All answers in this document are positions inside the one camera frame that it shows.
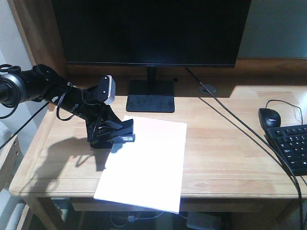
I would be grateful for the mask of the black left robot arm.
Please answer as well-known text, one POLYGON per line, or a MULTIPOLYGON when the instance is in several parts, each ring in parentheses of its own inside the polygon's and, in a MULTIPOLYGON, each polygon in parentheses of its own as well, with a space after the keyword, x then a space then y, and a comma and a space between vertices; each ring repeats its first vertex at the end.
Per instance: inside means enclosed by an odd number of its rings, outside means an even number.
POLYGON ((58 111, 69 112, 66 120, 74 116, 85 120, 92 142, 111 141, 123 134, 123 124, 110 108, 116 87, 112 76, 105 75, 97 85, 80 89, 42 64, 26 71, 2 64, 0 72, 0 102, 5 107, 16 110, 23 102, 45 100, 56 105, 58 111))

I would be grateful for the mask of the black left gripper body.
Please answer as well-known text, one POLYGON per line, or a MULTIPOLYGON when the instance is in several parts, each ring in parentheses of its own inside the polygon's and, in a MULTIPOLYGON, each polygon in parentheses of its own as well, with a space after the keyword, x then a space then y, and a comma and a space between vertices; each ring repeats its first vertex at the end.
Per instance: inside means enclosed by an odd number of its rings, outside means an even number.
POLYGON ((114 114, 110 105, 106 105, 97 100, 98 87, 81 89, 82 111, 86 112, 86 122, 113 121, 119 122, 120 119, 114 114))

